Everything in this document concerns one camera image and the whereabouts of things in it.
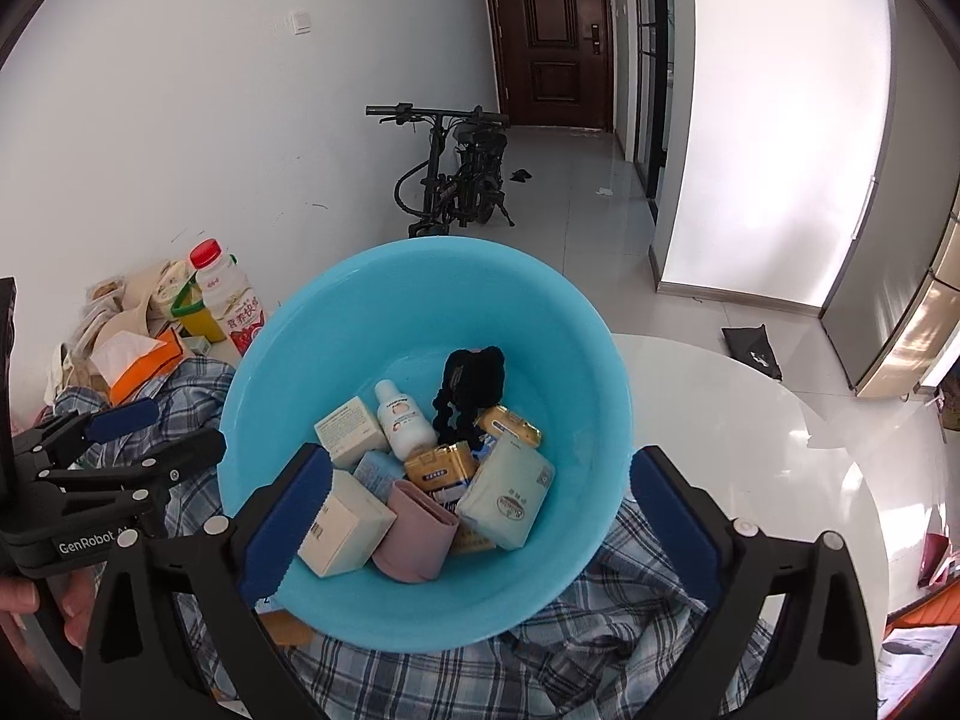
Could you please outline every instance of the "black door frame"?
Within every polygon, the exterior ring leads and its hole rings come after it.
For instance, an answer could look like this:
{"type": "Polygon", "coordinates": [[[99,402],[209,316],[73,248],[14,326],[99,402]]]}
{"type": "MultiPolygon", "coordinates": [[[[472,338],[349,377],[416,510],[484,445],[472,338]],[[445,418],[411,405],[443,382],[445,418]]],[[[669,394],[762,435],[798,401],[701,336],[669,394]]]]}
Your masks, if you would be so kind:
{"type": "Polygon", "coordinates": [[[642,0],[637,0],[637,114],[635,114],[634,137],[634,166],[640,177],[647,199],[656,199],[656,190],[659,188],[661,172],[666,165],[666,149],[664,148],[664,129],[666,127],[666,98],[667,98],[667,63],[669,62],[669,6],[667,0],[653,0],[653,13],[643,12],[642,0]],[[653,50],[647,52],[643,48],[643,30],[654,30],[653,50]],[[642,100],[643,89],[641,68],[643,57],[649,55],[654,69],[652,81],[653,105],[648,119],[646,153],[640,154],[640,108],[646,100],[642,100]]]}

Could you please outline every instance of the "white round table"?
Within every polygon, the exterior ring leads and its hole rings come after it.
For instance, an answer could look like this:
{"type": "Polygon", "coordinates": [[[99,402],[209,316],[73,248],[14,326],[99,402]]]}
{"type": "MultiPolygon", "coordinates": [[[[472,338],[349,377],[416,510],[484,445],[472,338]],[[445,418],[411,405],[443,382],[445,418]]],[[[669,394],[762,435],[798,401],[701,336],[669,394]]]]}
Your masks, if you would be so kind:
{"type": "MultiPolygon", "coordinates": [[[[785,386],[741,362],[678,341],[613,335],[630,376],[634,441],[659,445],[730,519],[768,536],[846,539],[880,651],[889,597],[877,505],[847,450],[785,386]]],[[[774,622],[782,599],[769,599],[774,622]]]]}

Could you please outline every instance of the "red bottle cap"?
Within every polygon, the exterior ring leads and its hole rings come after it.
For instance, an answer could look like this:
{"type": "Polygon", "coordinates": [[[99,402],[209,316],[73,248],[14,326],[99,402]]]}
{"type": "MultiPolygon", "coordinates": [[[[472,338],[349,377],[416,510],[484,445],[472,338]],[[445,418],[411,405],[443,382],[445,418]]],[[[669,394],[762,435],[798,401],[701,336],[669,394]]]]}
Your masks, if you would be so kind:
{"type": "Polygon", "coordinates": [[[215,239],[208,238],[190,252],[190,262],[193,263],[194,268],[199,270],[200,268],[206,268],[223,253],[224,250],[222,250],[220,244],[215,239]]]}

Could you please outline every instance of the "glass door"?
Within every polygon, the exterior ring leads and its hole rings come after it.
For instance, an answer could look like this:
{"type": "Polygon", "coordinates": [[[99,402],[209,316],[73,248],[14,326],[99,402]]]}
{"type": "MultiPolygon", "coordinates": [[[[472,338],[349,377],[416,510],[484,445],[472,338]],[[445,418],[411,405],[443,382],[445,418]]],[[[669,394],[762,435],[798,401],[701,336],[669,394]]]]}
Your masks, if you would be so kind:
{"type": "Polygon", "coordinates": [[[637,0],[640,14],[640,93],[637,95],[637,148],[634,163],[648,199],[666,164],[670,95],[673,86],[673,0],[637,0]]]}

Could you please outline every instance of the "brown door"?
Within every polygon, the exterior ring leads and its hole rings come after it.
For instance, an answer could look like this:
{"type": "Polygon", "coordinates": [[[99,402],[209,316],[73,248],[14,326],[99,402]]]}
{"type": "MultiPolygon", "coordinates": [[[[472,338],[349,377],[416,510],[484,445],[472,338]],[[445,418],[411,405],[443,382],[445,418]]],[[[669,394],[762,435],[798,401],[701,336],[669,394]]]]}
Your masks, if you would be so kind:
{"type": "Polygon", "coordinates": [[[610,0],[490,0],[511,124],[613,128],[610,0]]]}

